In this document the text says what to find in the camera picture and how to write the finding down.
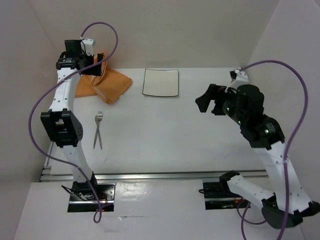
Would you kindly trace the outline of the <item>white square plate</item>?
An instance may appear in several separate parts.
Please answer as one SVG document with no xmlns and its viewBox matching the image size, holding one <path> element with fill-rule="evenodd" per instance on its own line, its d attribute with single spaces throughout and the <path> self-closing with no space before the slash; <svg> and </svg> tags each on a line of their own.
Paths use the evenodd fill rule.
<svg viewBox="0 0 320 240">
<path fill-rule="evenodd" d="M 149 97 L 178 97 L 179 70 L 146 68 L 142 94 Z"/>
</svg>

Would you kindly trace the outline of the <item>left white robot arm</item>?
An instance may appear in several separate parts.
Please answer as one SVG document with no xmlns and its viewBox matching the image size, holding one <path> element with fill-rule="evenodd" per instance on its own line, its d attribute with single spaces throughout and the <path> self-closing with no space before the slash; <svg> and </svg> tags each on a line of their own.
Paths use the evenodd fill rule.
<svg viewBox="0 0 320 240">
<path fill-rule="evenodd" d="M 73 110 L 76 89 L 81 78 L 78 70 L 93 63 L 93 56 L 63 52 L 56 63 L 59 86 L 48 111 L 40 114 L 49 139 L 62 150 L 66 162 L 71 164 L 73 184 L 70 192 L 81 193 L 88 200 L 99 195 L 99 187 L 82 148 L 83 126 Z"/>
</svg>

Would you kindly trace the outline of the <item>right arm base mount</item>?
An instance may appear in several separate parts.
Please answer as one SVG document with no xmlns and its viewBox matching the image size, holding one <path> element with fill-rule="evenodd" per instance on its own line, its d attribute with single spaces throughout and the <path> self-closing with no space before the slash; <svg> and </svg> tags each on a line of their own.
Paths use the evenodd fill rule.
<svg viewBox="0 0 320 240">
<path fill-rule="evenodd" d="M 245 208 L 248 204 L 247 200 L 224 189 L 219 182 L 203 182 L 198 192 L 204 196 L 206 210 Z"/>
</svg>

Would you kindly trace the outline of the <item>orange cloth placemat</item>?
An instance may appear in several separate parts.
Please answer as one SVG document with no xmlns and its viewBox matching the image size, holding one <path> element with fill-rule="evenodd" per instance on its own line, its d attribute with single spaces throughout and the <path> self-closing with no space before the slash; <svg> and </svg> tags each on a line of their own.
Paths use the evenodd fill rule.
<svg viewBox="0 0 320 240">
<path fill-rule="evenodd" d="M 112 69 L 105 61 L 101 65 L 101 76 L 82 75 L 75 97 L 99 96 L 107 104 L 115 103 L 133 84 L 128 76 Z"/>
</svg>

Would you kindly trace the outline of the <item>aluminium rail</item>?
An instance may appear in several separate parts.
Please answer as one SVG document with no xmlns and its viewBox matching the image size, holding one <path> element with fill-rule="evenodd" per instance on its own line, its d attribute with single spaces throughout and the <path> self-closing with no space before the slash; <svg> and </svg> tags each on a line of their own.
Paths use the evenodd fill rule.
<svg viewBox="0 0 320 240">
<path fill-rule="evenodd" d="M 246 177 L 265 177 L 267 172 L 257 155 L 241 146 L 233 150 L 208 149 L 191 152 L 182 151 L 175 155 L 168 148 L 142 151 L 128 147 L 121 152 L 116 148 L 93 148 L 82 144 L 89 167 L 97 180 L 102 181 L 144 181 L 217 178 L 230 170 Z"/>
</svg>

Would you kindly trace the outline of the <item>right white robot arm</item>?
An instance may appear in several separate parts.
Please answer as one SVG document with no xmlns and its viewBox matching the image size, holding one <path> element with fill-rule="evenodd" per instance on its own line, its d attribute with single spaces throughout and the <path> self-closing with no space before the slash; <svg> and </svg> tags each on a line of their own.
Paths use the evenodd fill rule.
<svg viewBox="0 0 320 240">
<path fill-rule="evenodd" d="M 238 88 L 210 84 L 195 103 L 200 112 L 205 113 L 214 101 L 212 114 L 228 116 L 239 125 L 240 133 L 260 157 L 273 187 L 273 191 L 265 190 L 232 170 L 219 177 L 220 194 L 245 198 L 261 210 L 274 229 L 282 227 L 288 213 L 286 228 L 293 228 L 305 217 L 319 213 L 320 204 L 309 198 L 291 161 L 284 156 L 285 136 L 279 123 L 264 114 L 264 99 L 259 88 L 251 84 Z"/>
</svg>

